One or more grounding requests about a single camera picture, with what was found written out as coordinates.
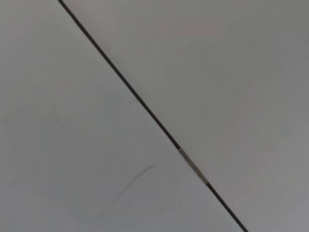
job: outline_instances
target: white ceiling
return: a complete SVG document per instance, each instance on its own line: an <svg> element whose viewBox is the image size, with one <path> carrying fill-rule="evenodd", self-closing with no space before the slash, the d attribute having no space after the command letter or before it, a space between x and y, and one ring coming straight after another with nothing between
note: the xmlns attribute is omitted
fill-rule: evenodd
<svg viewBox="0 0 309 232"><path fill-rule="evenodd" d="M57 1L2 0L0 231L241 230Z"/></svg>
<svg viewBox="0 0 309 232"><path fill-rule="evenodd" d="M309 228L309 1L64 2L249 231Z"/></svg>

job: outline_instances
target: dark line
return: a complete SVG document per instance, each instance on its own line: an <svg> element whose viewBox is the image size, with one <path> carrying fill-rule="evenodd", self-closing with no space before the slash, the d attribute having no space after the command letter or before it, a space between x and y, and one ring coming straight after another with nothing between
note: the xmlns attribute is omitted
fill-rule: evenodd
<svg viewBox="0 0 309 232"><path fill-rule="evenodd" d="M233 213L233 211L227 206L227 204L223 201L223 199L220 197L220 195L217 193L217 191L213 188L213 186L209 182L206 185L212 191L212 193L216 196L216 198L219 200L219 202L223 205L223 207L227 210L227 212L232 216L232 218L235 220L235 222L240 226L240 228L244 232L248 232L246 227L241 223L241 221L237 218L237 216Z"/></svg>
<svg viewBox="0 0 309 232"><path fill-rule="evenodd" d="M153 112L149 109L149 107L146 105L146 103L142 100L142 98L137 94L137 92L133 89L133 87L129 84L129 82L125 79L125 77L120 73L120 71L116 68L116 66L112 63L112 61L108 58L108 56L103 52L103 50L100 48L100 46L97 44L97 42L91 37L91 35L88 33L88 31L83 27L83 25L80 23L80 21L76 18L76 16L72 13L72 11L67 7L67 5L63 2L63 0L58 0L62 7L67 11L67 13L71 16L73 21L77 24L77 26L80 28L80 30L85 34L85 36L88 38L88 40L93 44L93 46L98 50L98 52L103 56L103 58L107 61L107 63L111 66L111 68L117 73L117 75L120 77L120 79L125 83L125 85L129 88L129 90L133 93L133 95L136 97L136 99L141 103L141 105L145 108L145 110L150 114L150 116L155 120L155 122L159 125L159 127L163 130L163 132L166 134L166 136L171 140L171 142L174 144L174 146L177 148L177 150L182 150L182 148L179 146L179 144L175 141L175 139L171 136L171 134L166 130L166 128L163 126L163 124L159 121L159 119L153 114ZM219 202L223 205L223 207L227 210L227 212L231 215L231 217L235 220L235 222L239 225L239 227L244 231L248 232L248 230L244 227L244 225L241 223L241 221L236 217L236 215L233 213L233 211L226 205L226 203L223 201L223 199L219 196L219 194L216 192L216 190L211 186L211 184L206 180L205 176L199 172L197 175L201 178L203 178L202 181L206 183L206 186L212 191L212 193L216 196L216 198L219 200Z"/></svg>
<svg viewBox="0 0 309 232"><path fill-rule="evenodd" d="M116 204L116 202L119 200L119 198L122 196L122 194L124 194L124 192L130 187L130 185L132 185L138 178L140 178L142 175L144 175L146 172L148 172L149 170L153 169L153 168L157 168L159 165L151 165L145 169L143 169L142 171L140 171L131 181L130 183L128 183L126 185L126 187L118 194L118 196L115 198L115 200L113 201L113 203L111 204L110 207L108 207L103 213L100 214L99 219L102 219L104 217L104 215L106 213L108 213L113 206Z"/></svg>
<svg viewBox="0 0 309 232"><path fill-rule="evenodd" d="M85 36L90 40L90 42L93 44L93 46L98 50L98 52L104 57L104 59L111 66L111 68L117 73L117 75L120 77L120 79L130 89L130 91L137 98L137 100L141 103L141 105L145 108L145 110L150 114L150 116L155 120L155 122L159 125L159 127L164 131L164 133L171 140L171 142L174 144L174 146L177 148L177 150L180 149L179 144L175 141L173 136L171 136L171 134L166 130L166 128L163 126L163 124L159 121L159 119L153 114L153 112L149 109L149 107L146 105L146 103L137 94L137 92L134 90L134 88L129 84L129 82L125 79L125 77L119 72L119 70L116 68L116 66L107 57L107 55L103 52L103 50L100 48L100 46L97 44L97 42L91 37L91 35L88 33L88 31L86 31L86 29L83 27L83 25L80 23L80 21L76 18L76 16L72 13L72 11L66 6L66 4L62 0L58 0L58 1L63 6L63 8L68 12L68 14L71 16L73 21L77 24L77 26L82 30L82 32L85 34Z"/></svg>

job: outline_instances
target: crack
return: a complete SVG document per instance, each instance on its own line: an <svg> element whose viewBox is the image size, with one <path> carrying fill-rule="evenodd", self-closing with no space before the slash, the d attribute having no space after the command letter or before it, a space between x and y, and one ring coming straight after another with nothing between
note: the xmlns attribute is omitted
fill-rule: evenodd
<svg viewBox="0 0 309 232"><path fill-rule="evenodd" d="M114 206L116 205L117 201L121 198L121 196L124 194L124 192L138 179L140 178L142 175L144 175L145 173L147 173L149 170L153 169L153 168L157 168L159 165L158 164L154 164L154 165L150 165L149 167L143 169L142 171L140 171L127 185L126 187L118 194L118 196L115 198L115 200L113 201L113 203L103 212L99 215L99 219L102 219L109 211L111 211Z"/></svg>

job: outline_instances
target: gray surface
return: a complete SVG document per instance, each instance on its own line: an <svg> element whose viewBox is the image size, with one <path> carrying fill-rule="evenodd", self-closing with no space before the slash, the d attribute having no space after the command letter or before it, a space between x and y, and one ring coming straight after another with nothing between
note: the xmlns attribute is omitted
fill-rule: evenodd
<svg viewBox="0 0 309 232"><path fill-rule="evenodd" d="M3 0L0 231L240 229L57 1Z"/></svg>
<svg viewBox="0 0 309 232"><path fill-rule="evenodd" d="M308 0L65 2L249 231L308 230Z"/></svg>

